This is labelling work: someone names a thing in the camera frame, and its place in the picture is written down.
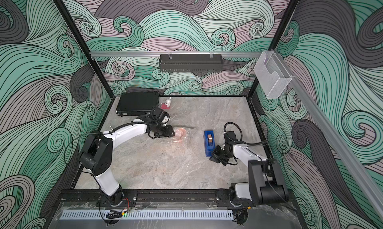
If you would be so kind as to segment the blue tape dispenser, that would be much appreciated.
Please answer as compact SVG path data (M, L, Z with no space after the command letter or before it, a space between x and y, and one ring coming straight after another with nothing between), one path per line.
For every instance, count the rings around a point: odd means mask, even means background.
M215 149L214 133L213 130L204 131L204 150L206 157L211 157Z

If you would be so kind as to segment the orange ceramic mug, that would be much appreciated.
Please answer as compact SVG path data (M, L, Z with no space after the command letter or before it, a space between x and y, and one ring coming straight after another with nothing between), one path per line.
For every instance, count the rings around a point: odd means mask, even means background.
M188 132L185 128L176 128L175 129L175 141L182 142L187 138Z

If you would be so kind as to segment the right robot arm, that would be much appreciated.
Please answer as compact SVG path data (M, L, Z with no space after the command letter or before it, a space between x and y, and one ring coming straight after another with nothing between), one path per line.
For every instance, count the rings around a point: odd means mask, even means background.
M210 161L223 166L236 166L242 162L248 170L248 181L233 183L222 200L233 207L250 207L286 203L289 193L276 159L268 159L250 150L250 144L237 139L233 131L224 133L225 144L217 146Z

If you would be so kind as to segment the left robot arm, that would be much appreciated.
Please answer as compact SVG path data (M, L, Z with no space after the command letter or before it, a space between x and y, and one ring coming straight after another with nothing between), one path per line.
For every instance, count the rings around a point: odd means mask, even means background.
M114 149L122 143L143 134L151 139L174 137L172 126L168 125L170 115L159 107L149 114L120 125L110 131L90 133L80 151L80 163L87 169L99 186L103 200L112 207L122 204L124 194L110 169Z

